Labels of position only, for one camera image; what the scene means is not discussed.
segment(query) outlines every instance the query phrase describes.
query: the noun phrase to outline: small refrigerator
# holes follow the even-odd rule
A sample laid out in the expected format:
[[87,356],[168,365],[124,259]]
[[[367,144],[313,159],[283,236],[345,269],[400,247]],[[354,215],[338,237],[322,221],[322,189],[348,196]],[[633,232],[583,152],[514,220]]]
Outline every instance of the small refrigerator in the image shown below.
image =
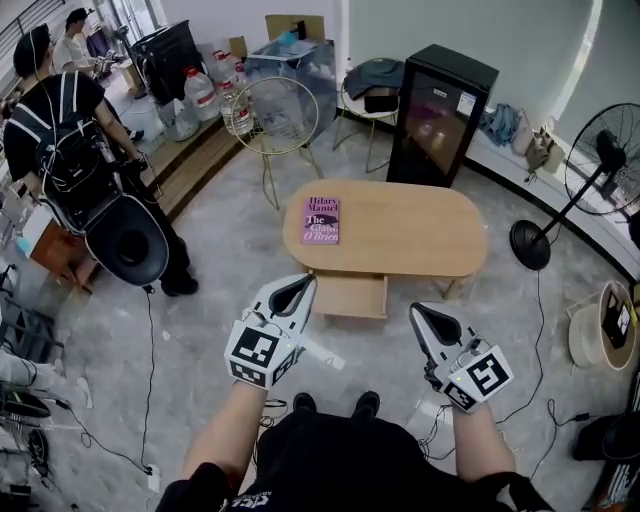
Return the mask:
[[409,57],[387,181],[450,187],[497,78],[435,44]]

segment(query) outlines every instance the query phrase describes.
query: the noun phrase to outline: black backpack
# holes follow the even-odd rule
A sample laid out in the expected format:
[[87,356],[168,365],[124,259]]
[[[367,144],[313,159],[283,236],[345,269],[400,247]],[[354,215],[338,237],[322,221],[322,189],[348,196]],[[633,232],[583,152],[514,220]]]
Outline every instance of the black backpack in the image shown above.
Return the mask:
[[83,231],[96,208],[104,208],[118,195],[113,179],[116,156],[93,117],[77,109],[78,71],[63,73],[60,108],[42,119],[18,103],[8,122],[37,142],[36,164],[45,198],[62,209],[74,231]]

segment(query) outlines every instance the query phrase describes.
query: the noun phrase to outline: label sticker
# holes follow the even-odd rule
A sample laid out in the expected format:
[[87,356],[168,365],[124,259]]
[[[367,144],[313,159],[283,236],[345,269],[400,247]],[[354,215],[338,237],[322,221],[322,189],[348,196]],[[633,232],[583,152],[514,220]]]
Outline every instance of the label sticker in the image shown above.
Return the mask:
[[463,92],[460,95],[460,100],[458,101],[458,112],[460,112],[463,116],[469,117],[471,112],[473,111],[473,107],[476,104],[476,97],[473,94],[469,94]]

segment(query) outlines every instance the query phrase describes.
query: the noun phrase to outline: forearm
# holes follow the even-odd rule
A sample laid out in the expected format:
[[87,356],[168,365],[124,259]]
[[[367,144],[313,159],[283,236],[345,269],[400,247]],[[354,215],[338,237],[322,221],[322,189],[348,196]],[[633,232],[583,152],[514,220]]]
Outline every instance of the forearm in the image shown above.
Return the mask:
[[260,418],[267,392],[237,382],[222,410],[209,422],[192,443],[182,469],[188,479],[203,462],[218,466],[237,491],[251,461],[258,438]]
[[513,453],[496,427],[493,414],[484,403],[472,414],[453,407],[456,441],[456,470],[468,482],[495,473],[515,471]]

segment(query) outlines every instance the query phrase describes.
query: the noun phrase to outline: cloth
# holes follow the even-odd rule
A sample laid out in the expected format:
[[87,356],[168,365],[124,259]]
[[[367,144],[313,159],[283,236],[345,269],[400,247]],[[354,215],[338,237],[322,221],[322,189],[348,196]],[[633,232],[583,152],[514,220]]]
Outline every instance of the cloth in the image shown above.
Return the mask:
[[235,499],[222,471],[202,464],[167,487],[157,512],[227,510],[548,511],[529,479],[513,473],[469,484],[424,460],[398,425],[294,411],[258,442],[256,481]]
[[[51,124],[51,106],[54,117],[60,110],[60,84],[62,75],[45,78],[41,84],[22,96],[20,103],[29,107],[43,121]],[[51,106],[45,90],[49,93]],[[78,111],[86,117],[93,116],[96,107],[104,98],[104,89],[83,73],[78,73],[77,102]],[[19,127],[8,123],[4,130],[4,145],[9,172],[13,181],[24,178],[29,172],[38,174],[36,165],[36,141]]]
[[89,55],[89,50],[80,35],[67,37],[62,34],[53,47],[53,69],[60,74],[65,71],[65,64],[72,63],[77,68],[92,66],[96,59]]
[[31,389],[50,391],[68,401],[72,407],[85,407],[86,395],[82,390],[64,377],[58,375],[53,365],[37,364],[0,349],[0,381],[16,386],[29,386]]
[[496,146],[506,146],[516,136],[519,123],[520,114],[513,107],[500,103],[493,113],[482,113],[479,127]]
[[344,89],[357,100],[372,87],[400,89],[404,78],[404,62],[393,59],[374,59],[352,69],[344,79]]

